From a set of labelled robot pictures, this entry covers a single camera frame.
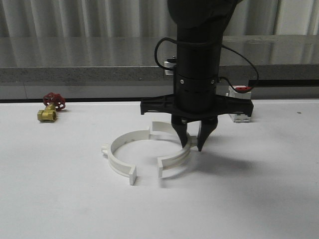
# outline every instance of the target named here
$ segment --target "gate valve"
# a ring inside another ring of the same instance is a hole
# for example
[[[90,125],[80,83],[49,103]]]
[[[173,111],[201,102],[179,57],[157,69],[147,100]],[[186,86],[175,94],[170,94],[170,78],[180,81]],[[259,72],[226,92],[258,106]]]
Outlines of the gate valve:
[[[43,97],[43,103],[46,106],[44,110],[38,111],[39,121],[56,121],[56,112],[65,108],[65,99],[56,93],[49,93]]]

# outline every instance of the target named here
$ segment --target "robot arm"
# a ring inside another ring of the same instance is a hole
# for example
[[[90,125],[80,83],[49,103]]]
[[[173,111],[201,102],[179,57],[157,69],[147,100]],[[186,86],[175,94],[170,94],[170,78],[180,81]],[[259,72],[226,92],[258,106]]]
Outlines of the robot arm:
[[[169,13],[177,24],[177,40],[170,40],[177,44],[176,66],[172,69],[174,93],[142,100],[141,114],[170,113],[183,147],[187,143],[188,122],[201,121],[197,137],[201,151],[217,127],[218,115],[252,113],[250,100],[216,94],[223,32],[237,3],[238,0],[167,0]],[[169,39],[163,38],[159,44]]]

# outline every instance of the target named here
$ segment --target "corrugated metal wall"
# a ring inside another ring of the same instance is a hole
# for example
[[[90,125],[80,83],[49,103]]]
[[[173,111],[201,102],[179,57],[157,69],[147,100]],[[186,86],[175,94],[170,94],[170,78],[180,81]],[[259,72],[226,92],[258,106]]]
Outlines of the corrugated metal wall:
[[[0,37],[174,36],[166,0],[0,0]],[[244,0],[225,35],[319,31],[319,0]]]

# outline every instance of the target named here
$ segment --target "black cable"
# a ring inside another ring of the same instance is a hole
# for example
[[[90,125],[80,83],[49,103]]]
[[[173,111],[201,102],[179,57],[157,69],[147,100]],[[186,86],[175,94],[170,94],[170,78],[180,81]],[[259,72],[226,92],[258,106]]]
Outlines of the black cable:
[[[158,60],[158,49],[159,49],[160,45],[162,44],[162,42],[164,42],[164,41],[169,41],[169,42],[174,43],[176,45],[188,46],[188,47],[206,47],[206,46],[210,46],[210,45],[214,44],[213,42],[197,43],[197,42],[177,41],[177,40],[174,40],[174,39],[169,38],[169,37],[162,38],[161,40],[158,41],[158,43],[155,46],[154,59],[155,59],[156,64],[159,67],[161,67],[164,70],[169,70],[169,71],[172,71],[173,68],[163,66],[161,63],[159,63],[159,60]]]
[[[229,81],[229,79],[228,79],[227,77],[222,76],[222,77],[219,77],[219,79],[220,79],[220,80],[225,80],[225,81],[229,84],[229,86],[230,86],[235,92],[237,92],[237,93],[244,94],[244,93],[248,93],[248,92],[252,91],[252,90],[258,85],[258,83],[259,83],[259,73],[258,73],[258,70],[256,69],[255,65],[254,65],[253,63],[251,63],[251,61],[248,60],[245,56],[243,56],[243,55],[240,54],[239,52],[237,52],[237,51],[235,51],[235,50],[229,48],[228,46],[225,46],[225,45],[222,44],[221,47],[224,48],[224,49],[226,49],[226,50],[229,50],[229,51],[231,51],[231,52],[233,52],[233,53],[235,53],[235,54],[237,54],[237,55],[239,55],[239,56],[242,57],[245,61],[247,61],[247,62],[251,65],[251,67],[255,70],[255,72],[256,72],[256,82],[255,82],[255,84],[254,84],[250,89],[248,89],[248,90],[246,90],[246,91],[238,91],[238,90],[236,90],[236,89],[233,87],[233,85],[230,83],[230,81]]]

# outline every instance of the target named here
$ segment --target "gray countertop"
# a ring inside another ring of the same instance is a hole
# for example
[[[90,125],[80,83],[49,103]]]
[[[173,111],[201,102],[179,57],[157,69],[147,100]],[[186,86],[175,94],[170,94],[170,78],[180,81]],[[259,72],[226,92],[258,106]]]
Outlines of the gray countertop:
[[[154,47],[158,40],[0,38],[0,84],[24,88],[50,84],[171,86],[171,77],[165,76],[154,62]],[[263,80],[319,79],[318,36],[225,36],[224,44],[250,59]],[[174,55],[175,45],[171,43],[164,43],[159,49],[160,59]],[[224,49],[220,75],[234,84],[247,84],[247,80],[255,78],[255,72],[242,58]],[[0,99],[5,99],[6,95],[0,90]]]

